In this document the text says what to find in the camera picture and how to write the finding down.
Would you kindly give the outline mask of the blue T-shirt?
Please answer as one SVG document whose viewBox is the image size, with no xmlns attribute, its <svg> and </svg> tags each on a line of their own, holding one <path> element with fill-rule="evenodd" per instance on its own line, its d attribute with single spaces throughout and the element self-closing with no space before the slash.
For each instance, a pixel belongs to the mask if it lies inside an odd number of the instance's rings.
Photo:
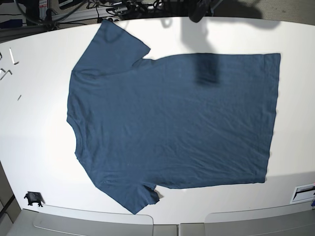
<svg viewBox="0 0 315 236">
<path fill-rule="evenodd" d="M 105 20 L 71 72 L 66 120 L 95 187 L 136 214 L 157 186 L 263 183 L 281 55 L 149 52 Z"/>
</svg>

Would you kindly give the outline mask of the black plastic clip part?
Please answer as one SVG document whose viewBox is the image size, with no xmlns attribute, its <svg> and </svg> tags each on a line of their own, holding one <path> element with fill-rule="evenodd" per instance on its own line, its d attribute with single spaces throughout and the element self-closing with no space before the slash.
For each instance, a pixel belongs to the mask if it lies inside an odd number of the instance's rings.
<svg viewBox="0 0 315 236">
<path fill-rule="evenodd" d="M 27 199 L 29 206 L 32 206 L 33 204 L 38 204 L 39 207 L 43 207 L 42 204 L 45 203 L 41 193 L 39 192 L 28 191 L 27 194 L 24 196 L 24 199 Z"/>
</svg>

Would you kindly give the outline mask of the long silver hex key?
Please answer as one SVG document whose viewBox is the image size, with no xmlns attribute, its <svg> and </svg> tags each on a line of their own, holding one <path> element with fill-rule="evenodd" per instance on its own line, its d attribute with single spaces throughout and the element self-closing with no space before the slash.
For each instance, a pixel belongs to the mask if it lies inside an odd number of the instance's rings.
<svg viewBox="0 0 315 236">
<path fill-rule="evenodd" d="M 12 52 L 12 49 L 9 48 L 9 54 L 10 54 L 10 58 L 11 58 L 11 61 L 14 65 L 17 65 L 19 62 L 14 58 L 14 55 L 13 55 L 13 52 Z"/>
</svg>

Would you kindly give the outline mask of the silver hex key pair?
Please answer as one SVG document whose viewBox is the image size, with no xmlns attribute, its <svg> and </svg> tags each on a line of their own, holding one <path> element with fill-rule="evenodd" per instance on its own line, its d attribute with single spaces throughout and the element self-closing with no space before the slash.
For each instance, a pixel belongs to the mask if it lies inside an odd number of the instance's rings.
<svg viewBox="0 0 315 236">
<path fill-rule="evenodd" d="M 3 68 L 0 69 L 0 80 L 2 80 L 6 75 L 12 75 L 11 70 L 4 70 Z"/>
</svg>

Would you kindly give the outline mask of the right grey chair back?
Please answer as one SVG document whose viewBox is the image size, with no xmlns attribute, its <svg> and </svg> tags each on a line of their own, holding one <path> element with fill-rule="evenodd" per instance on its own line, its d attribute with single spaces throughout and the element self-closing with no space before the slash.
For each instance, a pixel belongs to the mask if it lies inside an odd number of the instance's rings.
<svg viewBox="0 0 315 236">
<path fill-rule="evenodd" d="M 180 224 L 181 236 L 313 236 L 310 203 L 256 210 L 210 213 L 203 223 Z"/>
</svg>

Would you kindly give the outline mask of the blue box in background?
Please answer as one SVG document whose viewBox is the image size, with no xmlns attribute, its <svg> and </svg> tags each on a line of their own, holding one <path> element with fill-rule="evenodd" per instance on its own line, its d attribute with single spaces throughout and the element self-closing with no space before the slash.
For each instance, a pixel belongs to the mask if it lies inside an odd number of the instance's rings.
<svg viewBox="0 0 315 236">
<path fill-rule="evenodd" d="M 10 19 L 4 22 L 0 22 L 1 29 L 19 28 L 23 26 L 22 19 Z"/>
</svg>

